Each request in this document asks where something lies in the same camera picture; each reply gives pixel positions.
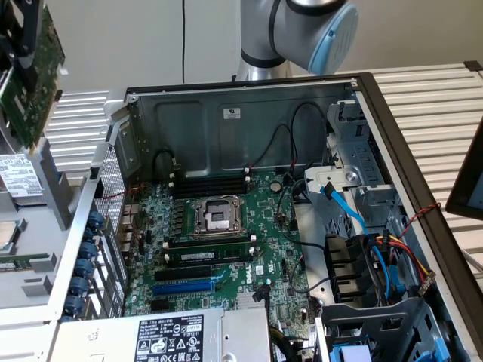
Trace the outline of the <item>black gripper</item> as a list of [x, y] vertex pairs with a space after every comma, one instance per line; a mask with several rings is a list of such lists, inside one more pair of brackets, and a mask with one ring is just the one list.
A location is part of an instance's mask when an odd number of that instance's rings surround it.
[[32, 65], [42, 28], [44, 1], [1, 1], [1, 50], [11, 65]]

